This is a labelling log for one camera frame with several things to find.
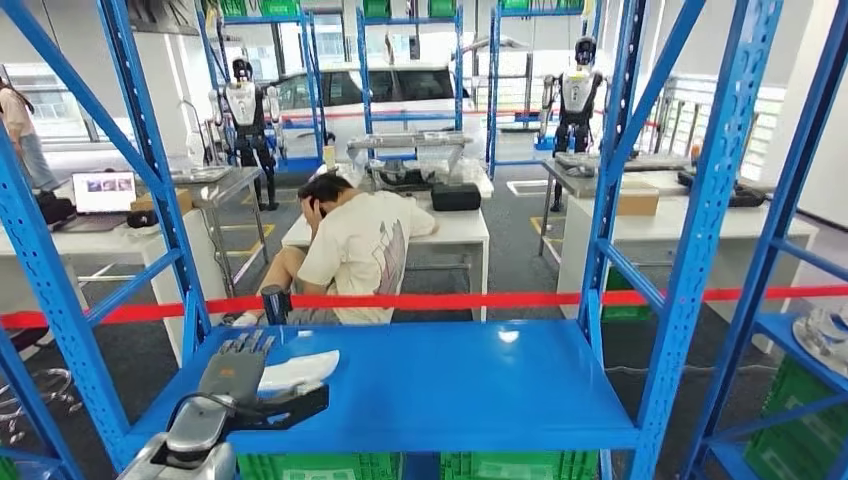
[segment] laptop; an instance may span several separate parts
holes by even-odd
[[[63,232],[108,232],[127,221],[136,199],[132,172],[90,172],[71,176],[77,218]]]

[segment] humanoid robot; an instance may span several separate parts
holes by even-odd
[[[276,210],[279,207],[274,182],[276,159],[268,148],[265,115],[271,116],[276,144],[282,152],[284,147],[277,89],[270,86],[263,91],[257,87],[253,83],[253,66],[243,58],[233,60],[233,74],[235,82],[209,93],[215,124],[223,126],[225,130],[235,131],[235,140],[230,142],[230,146],[238,151],[242,166],[255,167],[259,158],[258,164],[265,172],[267,181],[268,203],[262,202],[262,185],[258,178],[254,180],[256,199],[260,210]]]
[[[554,140],[556,152],[585,152],[589,147],[592,132],[589,120],[595,109],[595,94],[604,77],[592,70],[595,63],[597,45],[592,37],[582,37],[574,46],[574,59],[577,68],[559,77],[548,75],[542,93],[542,110],[539,114],[541,128],[539,134],[545,135],[551,115],[551,107],[559,93],[559,126]],[[552,212],[562,210],[562,185],[556,184]]]

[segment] black case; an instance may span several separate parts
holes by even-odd
[[[480,208],[480,190],[473,183],[433,185],[430,197],[433,199],[433,210],[437,212],[460,212]]]

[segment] white table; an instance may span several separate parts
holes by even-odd
[[[468,280],[471,293],[487,293],[489,280],[489,229],[483,212],[434,212],[425,202],[419,202],[436,218],[439,231],[433,235],[414,237],[409,240],[410,251],[425,251],[433,254],[460,254],[468,258]],[[303,215],[297,219],[283,237],[283,246],[307,249],[312,230]],[[477,321],[486,321],[486,307],[472,312]]]
[[[657,214],[648,216],[618,216],[613,230],[613,244],[633,263],[648,268],[651,265],[670,265],[677,252],[688,208],[688,197],[660,197]],[[762,233],[768,214],[768,203],[757,208],[731,208],[722,224],[721,234],[707,288],[737,288],[745,281],[751,257]],[[577,292],[583,281],[586,249],[592,228],[594,200],[568,198],[565,216],[565,235],[562,243],[562,263],[559,269],[557,292]],[[794,220],[789,228],[789,241],[809,249],[817,228],[803,220]],[[770,286],[791,286],[798,281],[800,260],[781,255],[771,277]],[[784,311],[788,300],[773,300],[763,304],[767,311]],[[710,302],[710,307],[726,321],[733,318],[736,302]],[[576,316],[576,307],[564,306],[566,317]],[[754,344],[768,351],[771,342],[756,338]]]
[[[183,216],[183,221],[205,298],[207,300],[226,298],[227,293],[221,270],[215,262],[215,246],[207,233],[202,213],[200,210],[191,210]],[[165,242],[158,229],[144,236],[135,236],[135,233],[133,229],[124,225],[108,232],[53,234],[53,243],[62,257],[68,278],[75,286],[83,307],[87,305],[77,282],[74,265],[117,263],[148,266],[164,255]],[[0,229],[0,278],[21,278],[20,264],[15,250],[2,229]],[[157,303],[182,301],[173,269],[166,268],[150,283]],[[17,282],[14,289],[0,289],[0,313],[20,310],[39,310],[28,282]],[[220,322],[220,318],[220,315],[213,315],[210,320],[215,324]],[[182,352],[183,319],[171,317],[166,318],[164,322],[171,340],[171,348],[179,362]]]

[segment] jeans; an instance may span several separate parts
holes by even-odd
[[[24,153],[24,166],[29,173],[30,186],[36,190],[55,190],[59,182],[47,166],[47,159],[41,150],[41,139],[31,134],[21,137],[21,149]]]

